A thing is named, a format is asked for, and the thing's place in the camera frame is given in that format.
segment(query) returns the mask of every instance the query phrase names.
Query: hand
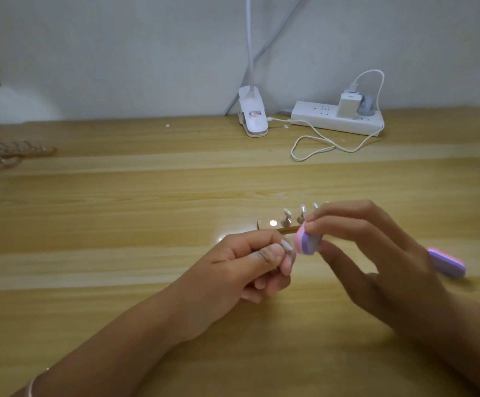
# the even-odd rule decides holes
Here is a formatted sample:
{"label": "hand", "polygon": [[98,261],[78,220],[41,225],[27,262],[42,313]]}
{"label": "hand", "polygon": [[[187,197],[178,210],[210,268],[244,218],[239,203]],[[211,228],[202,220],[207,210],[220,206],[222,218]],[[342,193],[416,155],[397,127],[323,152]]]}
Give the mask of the hand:
{"label": "hand", "polygon": [[240,300],[289,286],[295,252],[276,230],[228,235],[157,296],[173,312],[174,343],[191,340]]}
{"label": "hand", "polygon": [[323,240],[317,248],[359,307],[422,342],[440,342],[455,331],[453,297],[429,253],[381,208],[368,200],[327,203],[306,221],[306,233],[353,241],[375,264],[378,273],[364,274],[333,243]]}

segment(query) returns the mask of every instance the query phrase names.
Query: forearm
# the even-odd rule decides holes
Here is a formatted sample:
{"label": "forearm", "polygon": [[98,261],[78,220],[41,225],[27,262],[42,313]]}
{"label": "forearm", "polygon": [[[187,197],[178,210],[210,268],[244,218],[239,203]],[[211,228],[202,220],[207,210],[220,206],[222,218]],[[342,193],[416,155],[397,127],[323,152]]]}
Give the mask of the forearm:
{"label": "forearm", "polygon": [[159,293],[121,314],[39,376],[33,397],[131,396],[174,344],[168,308]]}
{"label": "forearm", "polygon": [[453,295],[458,323],[451,340],[435,343],[436,353],[480,389],[480,304]]}

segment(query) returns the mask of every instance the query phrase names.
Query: white power strip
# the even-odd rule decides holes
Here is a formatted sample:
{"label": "white power strip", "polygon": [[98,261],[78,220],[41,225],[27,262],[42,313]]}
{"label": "white power strip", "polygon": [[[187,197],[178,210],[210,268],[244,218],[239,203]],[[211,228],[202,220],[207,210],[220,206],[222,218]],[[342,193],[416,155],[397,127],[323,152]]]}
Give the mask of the white power strip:
{"label": "white power strip", "polygon": [[337,116],[339,106],[332,104],[311,103],[309,101],[297,101],[289,120],[293,124],[309,126],[327,130],[350,132],[359,135],[378,136],[385,126],[379,110],[370,117],[356,114],[347,119]]}

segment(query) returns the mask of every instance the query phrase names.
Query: person's left hand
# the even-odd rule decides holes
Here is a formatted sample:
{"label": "person's left hand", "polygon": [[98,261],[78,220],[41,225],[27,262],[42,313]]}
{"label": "person's left hand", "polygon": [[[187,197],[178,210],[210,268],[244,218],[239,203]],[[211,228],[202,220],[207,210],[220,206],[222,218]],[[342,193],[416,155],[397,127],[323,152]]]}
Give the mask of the person's left hand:
{"label": "person's left hand", "polygon": [[244,298],[259,303],[289,286],[295,251],[276,230],[223,238],[179,279],[157,294],[172,312],[175,342],[202,334]]}

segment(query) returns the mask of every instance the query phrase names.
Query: gray plug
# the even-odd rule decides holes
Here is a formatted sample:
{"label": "gray plug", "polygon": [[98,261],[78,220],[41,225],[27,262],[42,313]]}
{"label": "gray plug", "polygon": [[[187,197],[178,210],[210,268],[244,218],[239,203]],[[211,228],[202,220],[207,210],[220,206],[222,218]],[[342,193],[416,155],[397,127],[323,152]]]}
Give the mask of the gray plug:
{"label": "gray plug", "polygon": [[357,108],[357,113],[359,115],[364,115],[365,117],[370,117],[376,113],[376,110],[372,109],[372,102],[374,101],[374,97],[371,95],[365,95],[361,99],[361,104]]}

